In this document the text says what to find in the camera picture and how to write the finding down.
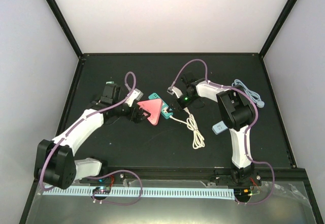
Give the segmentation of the teal power strip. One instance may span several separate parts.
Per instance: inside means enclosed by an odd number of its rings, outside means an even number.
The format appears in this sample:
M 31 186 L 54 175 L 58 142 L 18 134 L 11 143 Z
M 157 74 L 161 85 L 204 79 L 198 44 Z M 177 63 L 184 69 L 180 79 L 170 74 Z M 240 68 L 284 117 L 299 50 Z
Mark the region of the teal power strip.
M 172 112 L 168 112 L 169 105 L 157 93 L 155 93 L 155 92 L 152 93 L 151 95 L 148 96 L 148 98 L 150 100 L 160 99 L 162 101 L 162 107 L 161 107 L 160 113 L 165 119 L 169 119 L 170 116 L 173 115 Z

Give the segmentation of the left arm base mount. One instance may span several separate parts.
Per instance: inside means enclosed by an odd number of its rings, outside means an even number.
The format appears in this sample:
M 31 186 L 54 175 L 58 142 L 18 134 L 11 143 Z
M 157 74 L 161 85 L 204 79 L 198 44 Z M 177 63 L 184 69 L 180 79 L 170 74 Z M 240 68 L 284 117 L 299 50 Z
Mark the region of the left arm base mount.
M 117 171 L 117 169 L 113 168 L 108 168 L 108 167 L 102 167 L 100 170 L 100 173 L 94 177 L 103 177 L 111 172 Z M 92 185 L 113 185 L 115 180 L 119 181 L 120 180 L 120 175 L 124 175 L 124 172 L 118 172 L 115 173 L 111 176 L 107 176 L 105 178 L 100 178 L 100 179 L 90 179 L 90 178 L 82 178 L 79 180 L 79 183 L 88 183 Z

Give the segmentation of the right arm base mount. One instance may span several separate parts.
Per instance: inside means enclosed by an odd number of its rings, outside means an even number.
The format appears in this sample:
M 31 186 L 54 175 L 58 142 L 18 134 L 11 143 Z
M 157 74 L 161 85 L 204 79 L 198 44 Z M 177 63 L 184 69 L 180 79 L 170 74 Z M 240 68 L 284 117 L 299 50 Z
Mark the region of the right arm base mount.
M 228 187 L 250 187 L 254 183 L 261 186 L 261 180 L 257 179 L 258 172 L 255 169 L 238 170 L 237 168 L 218 168 L 214 170 L 214 175 L 210 178 L 216 185 Z

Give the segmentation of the pink triangular power strip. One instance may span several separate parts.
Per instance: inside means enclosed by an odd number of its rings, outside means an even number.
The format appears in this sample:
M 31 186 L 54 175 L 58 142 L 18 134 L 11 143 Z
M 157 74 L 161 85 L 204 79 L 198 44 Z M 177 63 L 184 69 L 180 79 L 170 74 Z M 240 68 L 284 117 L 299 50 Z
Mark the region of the pink triangular power strip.
M 140 106 L 140 108 L 147 111 L 147 113 L 150 113 L 150 116 L 147 118 L 147 120 L 153 126 L 156 126 L 158 124 L 161 109 L 163 106 L 162 99 L 140 101 L 140 102 L 137 102 L 137 104 Z

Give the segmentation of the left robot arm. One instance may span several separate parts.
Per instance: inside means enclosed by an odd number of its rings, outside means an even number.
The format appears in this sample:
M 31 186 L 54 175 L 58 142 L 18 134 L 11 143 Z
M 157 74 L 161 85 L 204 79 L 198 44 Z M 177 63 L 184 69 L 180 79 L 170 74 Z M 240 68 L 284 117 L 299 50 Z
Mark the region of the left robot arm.
M 108 179 L 109 170 L 104 160 L 96 157 L 76 160 L 75 155 L 86 139 L 111 117 L 126 117 L 139 123 L 151 115 L 138 105 L 143 96 L 140 90 L 131 89 L 126 98 L 120 100 L 120 89 L 117 84 L 107 83 L 103 94 L 91 102 L 68 129 L 38 144 L 34 178 L 40 185 L 67 189 L 82 178 L 92 177 L 98 183 Z

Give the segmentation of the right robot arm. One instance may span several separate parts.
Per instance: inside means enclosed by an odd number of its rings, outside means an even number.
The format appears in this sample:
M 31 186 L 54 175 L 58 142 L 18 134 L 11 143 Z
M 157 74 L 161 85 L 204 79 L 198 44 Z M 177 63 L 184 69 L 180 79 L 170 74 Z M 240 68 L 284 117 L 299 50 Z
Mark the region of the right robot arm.
M 184 110 L 195 100 L 207 98 L 218 104 L 222 122 L 230 130 L 232 142 L 231 179 L 236 185 L 244 184 L 254 171 L 250 152 L 250 126 L 256 119 L 256 110 L 241 86 L 224 86 L 204 78 L 196 80 L 192 73 L 183 75 L 181 80 L 186 86 L 183 93 L 172 84 L 168 93 L 177 99 L 169 110 Z

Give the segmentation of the light blue power strip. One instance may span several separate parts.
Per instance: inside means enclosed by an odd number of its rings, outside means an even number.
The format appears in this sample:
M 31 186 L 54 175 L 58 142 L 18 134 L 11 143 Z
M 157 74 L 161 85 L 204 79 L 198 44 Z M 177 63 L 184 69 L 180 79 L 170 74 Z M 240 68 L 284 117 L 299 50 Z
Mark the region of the light blue power strip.
M 216 134 L 219 135 L 222 132 L 226 131 L 228 127 L 224 124 L 223 121 L 218 122 L 212 127 L 212 131 Z

